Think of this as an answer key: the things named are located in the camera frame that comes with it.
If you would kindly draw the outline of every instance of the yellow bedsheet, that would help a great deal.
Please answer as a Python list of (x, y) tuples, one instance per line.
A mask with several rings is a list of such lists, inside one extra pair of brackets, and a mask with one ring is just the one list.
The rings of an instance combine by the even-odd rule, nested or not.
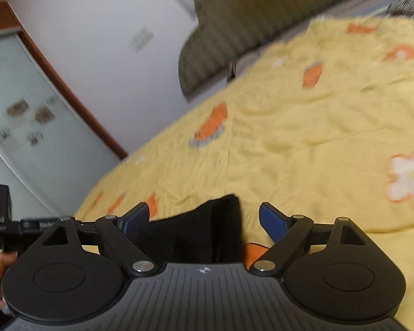
[[(221, 103), (213, 140), (196, 141)], [(267, 246), (264, 201), (317, 223), (352, 218), (403, 271), (396, 317), (414, 331), (414, 20), (314, 21), (272, 45), (102, 179), (76, 217), (121, 215), (152, 193), (154, 218), (234, 193), (246, 241)]]

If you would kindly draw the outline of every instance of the green headboard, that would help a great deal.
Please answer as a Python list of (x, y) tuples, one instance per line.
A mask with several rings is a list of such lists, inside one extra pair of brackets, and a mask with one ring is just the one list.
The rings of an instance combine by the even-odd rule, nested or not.
[(246, 52), (341, 0), (195, 0), (199, 27), (182, 48), (185, 96)]

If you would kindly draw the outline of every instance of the frosted glass door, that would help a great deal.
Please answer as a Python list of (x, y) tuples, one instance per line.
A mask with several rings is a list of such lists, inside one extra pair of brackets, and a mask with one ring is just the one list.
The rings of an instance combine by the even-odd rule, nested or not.
[(72, 215), (119, 162), (69, 109), (16, 35), (0, 38), (0, 145), (60, 215)]
[(0, 184), (9, 185), (14, 219), (55, 218), (17, 179), (0, 158)]

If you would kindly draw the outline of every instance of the bed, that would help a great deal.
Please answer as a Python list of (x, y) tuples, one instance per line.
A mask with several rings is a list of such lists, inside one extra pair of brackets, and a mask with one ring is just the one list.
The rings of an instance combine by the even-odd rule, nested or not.
[(404, 273), (396, 318), (414, 331), (414, 19), (313, 19), (118, 165), (75, 216), (146, 201), (167, 218), (230, 193), (249, 243), (271, 245), (264, 201), (352, 218)]

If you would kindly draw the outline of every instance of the wooden door frame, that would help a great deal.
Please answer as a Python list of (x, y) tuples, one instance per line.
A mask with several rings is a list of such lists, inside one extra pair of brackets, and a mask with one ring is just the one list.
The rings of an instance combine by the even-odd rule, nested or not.
[(53, 69), (51, 64), (43, 56), (41, 51), (38, 49), (34, 41), (31, 39), (29, 34), (24, 29), (23, 25), (20, 23), (19, 19), (15, 15), (11, 6), (8, 2), (0, 2), (0, 5), (6, 5), (10, 14), (12, 15), (15, 25), (12, 24), (7, 26), (6, 30), (3, 32), (16, 32), (20, 37), (20, 40), (27, 48), (31, 56), (38, 63), (40, 68), (46, 74), (47, 78), (52, 82), (52, 84), (57, 88), (61, 93), (64, 99), (71, 105), (71, 107), (78, 113), (78, 115), (86, 122), (86, 124), (94, 131), (94, 133), (106, 144), (106, 146), (111, 149), (120, 160), (128, 156), (127, 152), (118, 144), (118, 142), (106, 131), (106, 129), (97, 121), (97, 119), (92, 115), (92, 113), (81, 103), (81, 101), (73, 94), (73, 92), (67, 87), (66, 83), (58, 76), (56, 71)]

